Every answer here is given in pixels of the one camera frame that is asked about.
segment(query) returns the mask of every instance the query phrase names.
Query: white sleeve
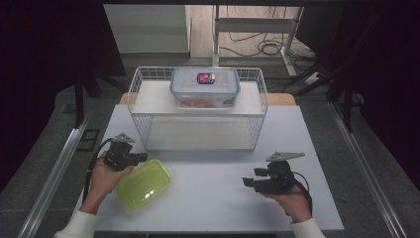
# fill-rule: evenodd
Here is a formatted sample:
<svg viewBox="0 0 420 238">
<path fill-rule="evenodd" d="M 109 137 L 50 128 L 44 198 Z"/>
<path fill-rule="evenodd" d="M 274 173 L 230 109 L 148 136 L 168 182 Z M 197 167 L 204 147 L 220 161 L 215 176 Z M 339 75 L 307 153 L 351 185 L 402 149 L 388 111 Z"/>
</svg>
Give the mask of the white sleeve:
<svg viewBox="0 0 420 238">
<path fill-rule="evenodd" d="M 291 223 L 296 238 L 325 238 L 314 218 L 300 223 Z"/>
<path fill-rule="evenodd" d="M 82 211 L 76 211 L 70 222 L 62 230 L 55 233 L 54 238 L 92 238 L 100 217 Z"/>
</svg>

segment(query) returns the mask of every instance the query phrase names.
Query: white table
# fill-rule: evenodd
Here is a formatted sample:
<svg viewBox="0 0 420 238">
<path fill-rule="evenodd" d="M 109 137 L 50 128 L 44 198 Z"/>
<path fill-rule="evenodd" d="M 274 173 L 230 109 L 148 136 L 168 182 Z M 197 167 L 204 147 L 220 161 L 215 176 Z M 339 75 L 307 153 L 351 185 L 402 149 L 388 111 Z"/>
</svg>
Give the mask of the white table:
<svg viewBox="0 0 420 238">
<path fill-rule="evenodd" d="M 136 140 L 132 152 L 143 150 L 126 105 L 117 105 L 104 139 L 122 132 Z M 290 217 L 269 198 L 243 185 L 257 178 L 254 168 L 266 168 L 274 151 L 303 152 L 290 160 L 303 174 L 313 197 L 313 215 L 322 230 L 342 230 L 331 191 L 298 106 L 269 106 L 253 152 L 153 152 L 170 173 L 172 183 L 159 196 L 133 212 L 116 191 L 103 201 L 97 230 L 142 233 L 276 233 L 289 231 Z M 81 197 L 75 209 L 81 204 Z"/>
</svg>

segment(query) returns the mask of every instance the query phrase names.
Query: white wire rack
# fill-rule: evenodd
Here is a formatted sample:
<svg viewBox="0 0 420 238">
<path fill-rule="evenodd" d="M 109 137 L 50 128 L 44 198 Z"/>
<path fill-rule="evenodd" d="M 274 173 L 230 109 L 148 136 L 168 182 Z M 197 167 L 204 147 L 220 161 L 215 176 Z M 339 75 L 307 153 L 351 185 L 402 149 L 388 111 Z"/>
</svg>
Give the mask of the white wire rack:
<svg viewBox="0 0 420 238">
<path fill-rule="evenodd" d="M 128 107 L 148 151 L 252 151 L 267 110 L 263 73 L 235 68 L 241 92 L 231 110 L 179 109 L 169 91 L 175 67 L 138 67 Z"/>
</svg>

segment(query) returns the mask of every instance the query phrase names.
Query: container lid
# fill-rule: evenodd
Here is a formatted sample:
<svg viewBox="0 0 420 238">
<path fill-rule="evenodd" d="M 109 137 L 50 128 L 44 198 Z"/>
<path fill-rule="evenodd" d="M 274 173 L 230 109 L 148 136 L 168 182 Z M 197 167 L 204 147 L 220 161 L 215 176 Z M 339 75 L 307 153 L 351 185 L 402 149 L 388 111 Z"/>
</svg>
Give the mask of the container lid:
<svg viewBox="0 0 420 238">
<path fill-rule="evenodd" d="M 159 160 L 150 160 L 121 178 L 117 191 L 129 210 L 135 210 L 165 190 L 171 178 Z"/>
<path fill-rule="evenodd" d="M 178 67 L 172 72 L 172 93 L 226 93 L 240 91 L 238 73 L 230 67 Z"/>
</svg>

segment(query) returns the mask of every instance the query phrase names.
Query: lime green lid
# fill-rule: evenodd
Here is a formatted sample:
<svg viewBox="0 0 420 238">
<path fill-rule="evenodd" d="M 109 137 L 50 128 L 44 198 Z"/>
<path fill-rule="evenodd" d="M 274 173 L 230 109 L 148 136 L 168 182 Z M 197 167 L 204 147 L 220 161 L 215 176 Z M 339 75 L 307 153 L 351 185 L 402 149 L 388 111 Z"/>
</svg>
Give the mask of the lime green lid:
<svg viewBox="0 0 420 238">
<path fill-rule="evenodd" d="M 165 190 L 170 181 L 161 162 L 150 160 L 121 178 L 117 191 L 127 208 L 134 210 Z"/>
</svg>

